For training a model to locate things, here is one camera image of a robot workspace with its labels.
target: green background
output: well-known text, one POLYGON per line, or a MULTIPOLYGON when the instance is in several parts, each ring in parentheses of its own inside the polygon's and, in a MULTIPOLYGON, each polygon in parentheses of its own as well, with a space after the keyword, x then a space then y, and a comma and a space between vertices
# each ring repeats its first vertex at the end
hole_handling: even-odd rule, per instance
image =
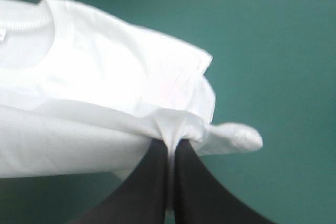
MULTIPOLYGON (((252 125, 264 147, 205 165, 276 223, 336 223, 336 0, 78 1, 209 51, 214 123, 252 125)), ((111 174, 2 179, 0 223, 64 223, 119 184, 111 174)))

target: clothing label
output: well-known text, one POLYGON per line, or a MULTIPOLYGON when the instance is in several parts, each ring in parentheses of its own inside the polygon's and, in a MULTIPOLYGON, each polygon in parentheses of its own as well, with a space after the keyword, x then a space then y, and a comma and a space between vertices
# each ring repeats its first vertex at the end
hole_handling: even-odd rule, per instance
POLYGON ((6 36, 6 29, 0 28, 0 42, 4 41, 6 36))

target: folded fabric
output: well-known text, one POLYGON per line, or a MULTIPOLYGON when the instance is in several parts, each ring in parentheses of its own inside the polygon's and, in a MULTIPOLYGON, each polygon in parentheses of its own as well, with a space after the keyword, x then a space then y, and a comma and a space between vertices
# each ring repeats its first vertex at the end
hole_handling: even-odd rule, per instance
POLYGON ((0 0, 0 177, 112 171, 163 140, 198 155, 254 151, 252 127, 211 125, 211 56, 72 0, 0 0))

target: white cloth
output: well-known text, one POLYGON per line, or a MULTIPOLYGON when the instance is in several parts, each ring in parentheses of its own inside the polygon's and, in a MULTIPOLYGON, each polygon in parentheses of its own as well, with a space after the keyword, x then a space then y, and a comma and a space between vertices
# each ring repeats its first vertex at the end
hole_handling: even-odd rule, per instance
POLYGON ((0 0, 0 177, 127 174, 151 138, 172 159, 254 151, 259 133, 210 125, 211 56, 72 0, 0 0))

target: teal wall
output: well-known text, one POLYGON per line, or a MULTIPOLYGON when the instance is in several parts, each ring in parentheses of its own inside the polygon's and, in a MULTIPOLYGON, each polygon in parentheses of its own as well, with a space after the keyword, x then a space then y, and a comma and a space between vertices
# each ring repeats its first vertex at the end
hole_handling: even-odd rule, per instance
MULTIPOLYGON (((205 165, 277 223, 336 223, 336 0, 78 1, 209 51, 214 123, 252 125, 264 148, 205 165)), ((65 222, 119 183, 111 174, 0 180, 0 223, 65 222)))

